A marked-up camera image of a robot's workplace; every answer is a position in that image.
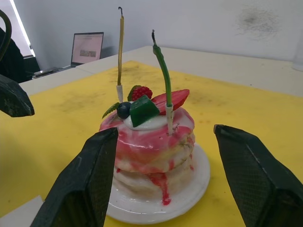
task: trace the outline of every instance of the strawberry slice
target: strawberry slice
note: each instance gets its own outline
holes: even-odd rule
[[[180,106],[182,106],[189,95],[189,90],[184,89],[180,91],[173,91],[171,93],[171,100],[174,105],[174,110],[177,110]],[[165,106],[166,106],[166,93],[156,96],[152,99],[153,103],[155,103],[156,107],[160,110],[160,115],[165,115]]]

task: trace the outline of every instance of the candle wick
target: candle wick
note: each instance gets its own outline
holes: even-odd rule
[[[118,7],[118,9],[119,9],[119,10],[121,10],[121,16],[123,17],[123,11],[122,11],[122,8],[119,6],[119,7]]]
[[[152,30],[151,37],[152,37],[153,44],[156,46],[157,44],[156,44],[156,39],[155,39],[155,30]]]

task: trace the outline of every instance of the stain on wall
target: stain on wall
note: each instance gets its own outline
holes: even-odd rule
[[[279,32],[279,17],[269,10],[248,7],[237,17],[239,35],[251,39],[271,39]]]

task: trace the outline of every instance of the green candy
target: green candy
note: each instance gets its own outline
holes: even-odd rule
[[[137,127],[147,120],[159,115],[160,111],[156,105],[146,96],[143,95],[131,104],[130,116],[133,127]]]

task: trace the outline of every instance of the white plate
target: white plate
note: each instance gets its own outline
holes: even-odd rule
[[[161,200],[144,201],[130,197],[113,185],[107,215],[132,224],[155,224],[186,213],[201,199],[210,179],[210,165],[205,152],[197,144],[193,152],[194,177],[181,192],[170,195],[168,206],[163,206]]]

